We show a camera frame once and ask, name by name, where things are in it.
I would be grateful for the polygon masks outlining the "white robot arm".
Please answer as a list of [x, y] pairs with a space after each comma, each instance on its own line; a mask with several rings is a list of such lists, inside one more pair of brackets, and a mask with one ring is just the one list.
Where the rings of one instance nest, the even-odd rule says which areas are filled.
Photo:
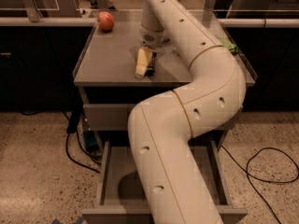
[[188, 146], [241, 108], [242, 69], [220, 40], [177, 0], [144, 0], [188, 68], [191, 83], [137, 104], [128, 134], [155, 224], [223, 224]]

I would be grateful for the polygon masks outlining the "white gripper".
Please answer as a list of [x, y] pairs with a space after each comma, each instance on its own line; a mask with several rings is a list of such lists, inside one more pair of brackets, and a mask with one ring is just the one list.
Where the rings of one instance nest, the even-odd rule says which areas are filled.
[[139, 41], [145, 46], [142, 47], [137, 54], [137, 62], [135, 67], [135, 76], [142, 79], [146, 75], [148, 65], [150, 63], [152, 49], [159, 48], [164, 39], [164, 30], [151, 31], [150, 29], [140, 25], [139, 28]]

